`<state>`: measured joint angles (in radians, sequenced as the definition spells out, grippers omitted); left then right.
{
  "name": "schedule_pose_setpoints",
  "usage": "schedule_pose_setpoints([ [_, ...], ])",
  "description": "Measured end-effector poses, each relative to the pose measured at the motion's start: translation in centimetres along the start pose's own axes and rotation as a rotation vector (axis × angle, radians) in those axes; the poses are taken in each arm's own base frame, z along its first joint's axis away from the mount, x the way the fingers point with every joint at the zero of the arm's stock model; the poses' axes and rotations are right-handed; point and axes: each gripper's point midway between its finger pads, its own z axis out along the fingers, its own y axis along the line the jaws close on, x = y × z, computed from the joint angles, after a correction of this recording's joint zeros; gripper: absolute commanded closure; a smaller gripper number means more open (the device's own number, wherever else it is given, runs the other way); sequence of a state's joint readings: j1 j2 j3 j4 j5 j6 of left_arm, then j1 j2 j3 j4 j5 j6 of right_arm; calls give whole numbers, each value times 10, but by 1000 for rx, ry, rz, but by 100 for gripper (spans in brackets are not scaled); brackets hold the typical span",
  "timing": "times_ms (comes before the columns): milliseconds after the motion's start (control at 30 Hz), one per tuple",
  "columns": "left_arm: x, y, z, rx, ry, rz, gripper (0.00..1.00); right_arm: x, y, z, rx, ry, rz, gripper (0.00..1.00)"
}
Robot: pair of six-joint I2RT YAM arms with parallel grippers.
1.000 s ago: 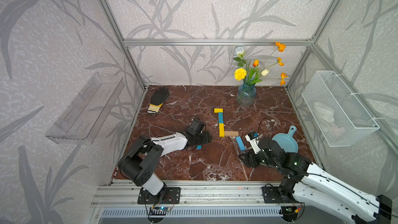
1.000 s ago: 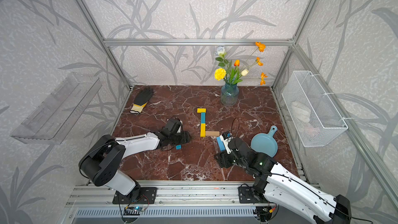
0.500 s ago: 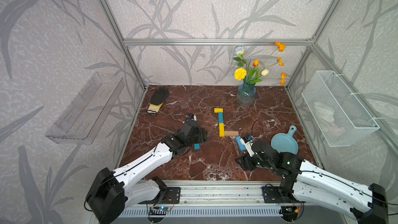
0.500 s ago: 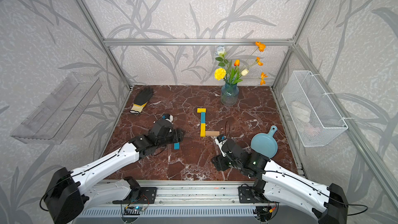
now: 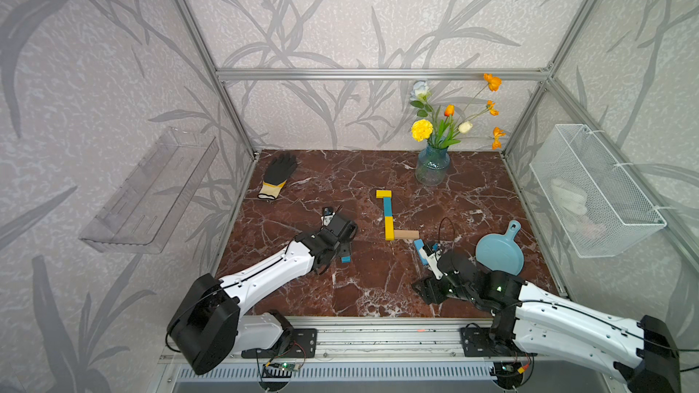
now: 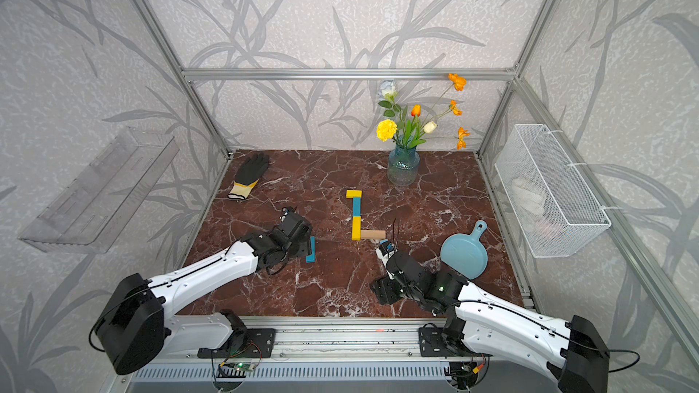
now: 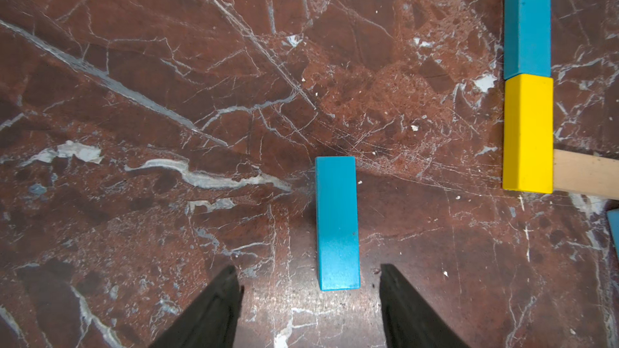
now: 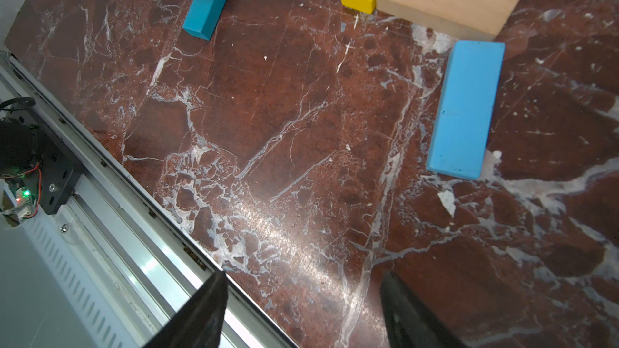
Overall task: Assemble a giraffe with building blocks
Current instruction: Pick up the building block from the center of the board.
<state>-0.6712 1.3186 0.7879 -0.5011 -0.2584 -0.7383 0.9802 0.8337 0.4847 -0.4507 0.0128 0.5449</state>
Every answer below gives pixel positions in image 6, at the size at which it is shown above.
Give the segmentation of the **natural wood block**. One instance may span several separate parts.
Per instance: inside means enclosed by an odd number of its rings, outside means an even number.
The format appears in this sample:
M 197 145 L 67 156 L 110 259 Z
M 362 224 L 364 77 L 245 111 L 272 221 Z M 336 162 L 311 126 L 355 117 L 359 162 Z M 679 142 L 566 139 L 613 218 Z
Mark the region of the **natural wood block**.
M 360 238 L 361 239 L 386 239 L 387 234 L 385 230 L 368 230 L 368 229 L 362 229 L 360 231 Z

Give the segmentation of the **teal long block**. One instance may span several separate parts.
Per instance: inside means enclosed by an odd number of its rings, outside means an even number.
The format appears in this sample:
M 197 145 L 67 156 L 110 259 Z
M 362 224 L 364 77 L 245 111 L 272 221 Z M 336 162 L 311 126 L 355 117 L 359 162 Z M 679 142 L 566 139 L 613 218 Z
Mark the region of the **teal long block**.
M 316 262 L 316 240 L 314 237 L 309 238 L 309 251 L 305 260 L 309 264 Z

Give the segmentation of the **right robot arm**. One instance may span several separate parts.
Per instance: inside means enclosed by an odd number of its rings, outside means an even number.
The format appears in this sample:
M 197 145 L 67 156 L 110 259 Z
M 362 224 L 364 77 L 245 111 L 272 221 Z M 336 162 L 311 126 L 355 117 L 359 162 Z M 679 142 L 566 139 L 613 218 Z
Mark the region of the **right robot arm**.
M 549 378 L 562 392 L 607 391 L 611 351 L 590 320 L 519 307 L 447 270 L 433 273 L 389 242 L 376 255 L 386 270 L 371 284 L 380 304 L 408 299 L 444 317 L 442 340 L 451 352 L 504 358 Z

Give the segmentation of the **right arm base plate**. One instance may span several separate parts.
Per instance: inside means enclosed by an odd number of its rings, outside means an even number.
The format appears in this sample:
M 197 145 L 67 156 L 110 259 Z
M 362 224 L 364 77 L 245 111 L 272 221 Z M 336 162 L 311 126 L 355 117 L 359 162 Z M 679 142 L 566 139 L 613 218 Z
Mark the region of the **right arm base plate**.
M 462 342 L 453 340 L 442 333 L 442 328 L 433 323 L 418 329 L 420 355 L 424 358 L 491 358 L 490 354 L 476 353 L 467 349 Z

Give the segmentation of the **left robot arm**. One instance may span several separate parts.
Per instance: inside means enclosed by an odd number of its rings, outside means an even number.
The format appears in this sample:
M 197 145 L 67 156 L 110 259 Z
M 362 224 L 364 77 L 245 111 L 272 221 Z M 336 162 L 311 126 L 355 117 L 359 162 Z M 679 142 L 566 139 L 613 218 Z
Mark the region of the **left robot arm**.
M 118 375 L 129 375 L 159 355 L 197 351 L 205 360 L 267 358 L 274 333 L 248 329 L 229 309 L 183 316 L 182 309 L 230 282 L 261 270 L 279 272 L 312 248 L 312 225 L 291 207 L 271 230 L 250 233 L 217 253 L 170 273 L 122 279 L 89 332 L 95 350 Z

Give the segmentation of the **long yellow block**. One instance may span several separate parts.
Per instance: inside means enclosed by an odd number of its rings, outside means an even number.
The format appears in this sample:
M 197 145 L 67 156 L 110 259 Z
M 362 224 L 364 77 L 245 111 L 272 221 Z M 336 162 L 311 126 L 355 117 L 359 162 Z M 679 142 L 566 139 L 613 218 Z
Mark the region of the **long yellow block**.
M 352 218 L 351 239 L 359 241 L 362 239 L 362 218 L 359 216 Z

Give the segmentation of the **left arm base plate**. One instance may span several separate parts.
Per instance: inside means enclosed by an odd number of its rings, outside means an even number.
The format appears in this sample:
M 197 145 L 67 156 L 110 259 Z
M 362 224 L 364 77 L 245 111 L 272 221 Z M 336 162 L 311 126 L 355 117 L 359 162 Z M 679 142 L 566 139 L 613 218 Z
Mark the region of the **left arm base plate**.
M 204 360 L 223 360 L 224 358 L 252 358 L 265 360 L 270 358 L 276 336 L 275 329 L 235 330 L 227 341 L 217 349 L 202 348 L 197 357 Z

